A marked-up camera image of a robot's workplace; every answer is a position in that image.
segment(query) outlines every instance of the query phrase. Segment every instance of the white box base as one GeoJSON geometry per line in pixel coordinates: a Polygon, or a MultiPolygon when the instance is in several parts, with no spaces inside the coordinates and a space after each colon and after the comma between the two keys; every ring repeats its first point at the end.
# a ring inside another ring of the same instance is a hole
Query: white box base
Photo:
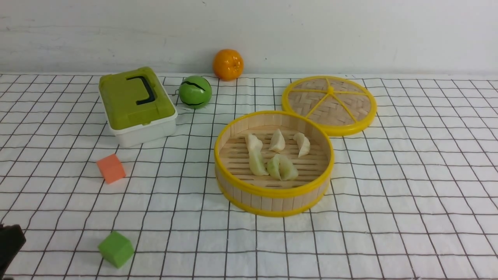
{"type": "Polygon", "coordinates": [[[132,127],[136,128],[135,130],[128,132],[113,130],[110,126],[109,128],[118,139],[120,146],[127,148],[172,135],[176,131],[176,120],[172,119],[158,124],[151,123],[147,126],[135,126],[132,127]]]}

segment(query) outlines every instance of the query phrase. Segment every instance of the black handle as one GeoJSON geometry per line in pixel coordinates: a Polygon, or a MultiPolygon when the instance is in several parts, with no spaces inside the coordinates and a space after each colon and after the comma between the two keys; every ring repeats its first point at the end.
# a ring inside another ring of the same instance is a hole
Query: black handle
{"type": "Polygon", "coordinates": [[[144,76],[136,76],[136,77],[127,78],[126,80],[128,81],[128,80],[132,80],[132,79],[140,79],[142,81],[142,83],[143,83],[143,86],[147,90],[147,93],[149,93],[149,97],[147,99],[138,100],[136,102],[136,104],[137,105],[142,105],[142,104],[146,104],[146,103],[149,103],[149,102],[153,102],[155,100],[154,92],[152,91],[152,87],[150,86],[150,84],[147,81],[147,79],[144,76]]]}

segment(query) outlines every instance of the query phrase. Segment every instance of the bamboo steamer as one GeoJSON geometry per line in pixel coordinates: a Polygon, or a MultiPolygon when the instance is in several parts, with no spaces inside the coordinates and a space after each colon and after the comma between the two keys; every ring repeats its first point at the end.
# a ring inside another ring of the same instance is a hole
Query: bamboo steamer
{"type": "Polygon", "coordinates": [[[315,122],[329,136],[366,129],[377,104],[359,84],[333,76],[312,76],[291,83],[282,94],[282,108],[315,122]]]}
{"type": "Polygon", "coordinates": [[[293,113],[261,111],[230,122],[215,143],[215,173],[224,196],[235,206],[257,215],[284,217],[301,213],[318,203],[327,189],[334,162],[334,150],[325,132],[314,122],[293,113]],[[261,153],[266,163],[275,155],[268,151],[273,132],[280,129],[285,138],[286,155],[299,171],[292,181],[255,176],[249,169],[245,135],[252,133],[263,142],[261,153]],[[300,158],[297,132],[310,140],[308,155],[300,158]]]}

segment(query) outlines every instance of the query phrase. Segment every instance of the orange cube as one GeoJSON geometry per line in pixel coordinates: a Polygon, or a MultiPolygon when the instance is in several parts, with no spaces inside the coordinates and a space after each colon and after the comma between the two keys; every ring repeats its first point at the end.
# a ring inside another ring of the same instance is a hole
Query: orange cube
{"type": "Polygon", "coordinates": [[[111,184],[126,176],[125,169],[115,154],[98,160],[97,166],[107,184],[111,184]]]}

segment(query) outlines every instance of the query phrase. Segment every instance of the foam cube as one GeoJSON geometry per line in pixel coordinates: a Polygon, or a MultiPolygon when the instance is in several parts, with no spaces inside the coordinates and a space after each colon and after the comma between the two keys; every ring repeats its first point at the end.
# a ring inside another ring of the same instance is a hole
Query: foam cube
{"type": "Polygon", "coordinates": [[[122,267],[134,254],[131,241],[117,231],[111,232],[99,244],[99,251],[104,260],[116,268],[122,267]]]}
{"type": "Polygon", "coordinates": [[[100,159],[97,161],[97,166],[107,184],[111,184],[126,176],[125,169],[115,154],[100,159]]]}

